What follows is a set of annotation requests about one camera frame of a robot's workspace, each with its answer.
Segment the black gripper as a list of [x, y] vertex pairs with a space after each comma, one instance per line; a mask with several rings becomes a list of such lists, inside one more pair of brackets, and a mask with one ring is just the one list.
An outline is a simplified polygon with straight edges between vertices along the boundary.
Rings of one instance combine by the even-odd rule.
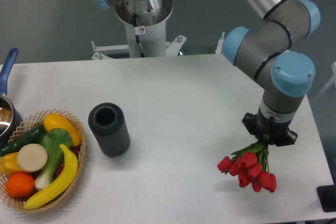
[[296, 142], [298, 134], [289, 129], [290, 122], [276, 122], [274, 116], [266, 118], [261, 112], [246, 113], [242, 119], [249, 134], [260, 142], [275, 146], [294, 145]]

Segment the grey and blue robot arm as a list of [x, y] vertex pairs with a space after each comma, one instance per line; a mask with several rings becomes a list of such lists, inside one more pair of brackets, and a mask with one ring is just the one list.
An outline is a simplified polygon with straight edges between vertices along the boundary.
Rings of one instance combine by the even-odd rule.
[[[102, 9], [113, 7], [124, 23], [132, 58], [177, 55], [180, 41], [166, 42], [166, 20], [172, 0], [94, 0]], [[308, 0], [247, 0], [264, 21], [251, 31], [233, 29], [217, 52], [264, 93], [257, 114], [247, 113], [243, 124], [251, 135], [275, 146], [292, 145], [297, 134], [289, 129], [315, 75], [313, 62], [291, 46], [308, 37], [320, 24], [317, 6]]]

